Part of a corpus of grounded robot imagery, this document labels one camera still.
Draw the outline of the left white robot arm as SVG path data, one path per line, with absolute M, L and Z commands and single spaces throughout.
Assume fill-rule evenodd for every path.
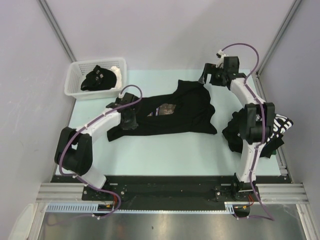
M 94 166 L 93 145 L 114 127 L 135 129 L 137 101 L 112 102 L 96 118 L 77 128 L 65 127 L 60 133 L 54 162 L 61 175 L 78 178 L 93 187 L 93 194 L 100 200 L 110 196 L 107 178 Z

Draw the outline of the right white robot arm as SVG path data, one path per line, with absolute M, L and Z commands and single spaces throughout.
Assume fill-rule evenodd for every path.
M 275 105 L 265 102 L 247 84 L 248 77 L 239 72 L 239 65 L 227 59 L 220 65 L 206 63 L 198 81 L 205 84 L 210 74 L 209 83 L 227 87 L 243 107 L 244 114 L 239 123 L 239 134 L 243 142 L 240 167 L 230 186 L 230 195 L 242 201 L 248 195 L 257 195 L 256 168 L 263 147 L 272 135 L 276 114 Z

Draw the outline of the black graphic t-shirt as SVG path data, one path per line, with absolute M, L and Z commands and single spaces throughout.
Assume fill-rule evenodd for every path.
M 217 129 L 211 118 L 216 110 L 211 96 L 197 81 L 179 80 L 171 94 L 144 97 L 138 103 L 135 129 L 124 130 L 116 126 L 107 132 L 112 142 L 124 136 L 155 136 L 178 133 L 215 135 Z

